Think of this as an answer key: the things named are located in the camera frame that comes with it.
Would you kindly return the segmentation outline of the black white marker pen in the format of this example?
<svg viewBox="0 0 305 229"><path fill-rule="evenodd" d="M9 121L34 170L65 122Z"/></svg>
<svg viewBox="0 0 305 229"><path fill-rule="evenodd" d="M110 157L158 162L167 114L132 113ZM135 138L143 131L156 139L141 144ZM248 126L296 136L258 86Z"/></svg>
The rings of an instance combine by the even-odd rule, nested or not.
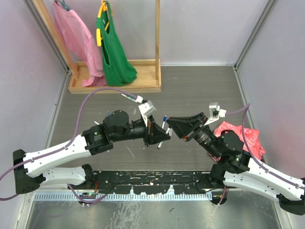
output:
<svg viewBox="0 0 305 229"><path fill-rule="evenodd" d="M157 148L160 149L162 145L163 145L163 141L158 144Z"/></svg>

